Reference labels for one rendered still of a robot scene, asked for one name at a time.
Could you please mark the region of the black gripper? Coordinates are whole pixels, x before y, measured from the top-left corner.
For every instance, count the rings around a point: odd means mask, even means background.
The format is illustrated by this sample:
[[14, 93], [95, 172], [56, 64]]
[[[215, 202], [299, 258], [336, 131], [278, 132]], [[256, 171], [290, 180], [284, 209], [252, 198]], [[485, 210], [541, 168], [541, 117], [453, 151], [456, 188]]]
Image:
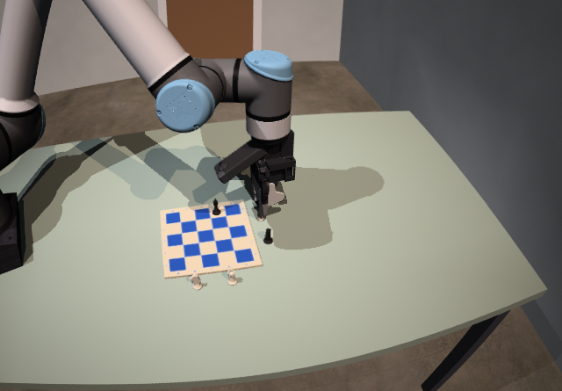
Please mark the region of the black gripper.
[[[277, 192], [278, 181], [295, 180], [296, 160], [293, 157], [294, 132], [277, 140], [251, 139], [263, 145], [267, 155], [250, 165], [254, 200], [259, 213], [266, 218], [268, 207], [285, 198], [283, 192]], [[266, 145], [274, 144], [274, 145]], [[293, 167], [293, 175], [292, 175]], [[259, 203], [259, 204], [258, 204]]]

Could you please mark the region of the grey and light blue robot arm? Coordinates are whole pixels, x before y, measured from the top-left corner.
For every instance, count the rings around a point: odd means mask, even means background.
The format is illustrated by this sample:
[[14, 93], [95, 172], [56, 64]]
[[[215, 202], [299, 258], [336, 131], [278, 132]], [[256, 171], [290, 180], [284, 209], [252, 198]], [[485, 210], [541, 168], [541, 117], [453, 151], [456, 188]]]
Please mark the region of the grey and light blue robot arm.
[[[34, 86], [52, 1], [5, 1], [0, 171], [45, 131], [46, 115]], [[244, 58], [193, 60], [146, 0], [83, 2], [147, 85], [168, 129], [189, 133], [202, 127], [219, 103], [246, 103], [246, 130], [252, 137], [271, 141], [290, 133], [293, 73], [285, 54], [255, 50]]]

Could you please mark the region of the blue and cream chessboard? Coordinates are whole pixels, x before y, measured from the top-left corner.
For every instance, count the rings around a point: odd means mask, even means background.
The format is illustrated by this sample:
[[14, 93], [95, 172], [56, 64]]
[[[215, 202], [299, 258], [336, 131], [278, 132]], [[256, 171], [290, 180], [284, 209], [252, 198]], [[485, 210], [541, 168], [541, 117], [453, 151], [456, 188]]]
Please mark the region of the blue and cream chessboard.
[[244, 200], [161, 211], [165, 279], [262, 266]]

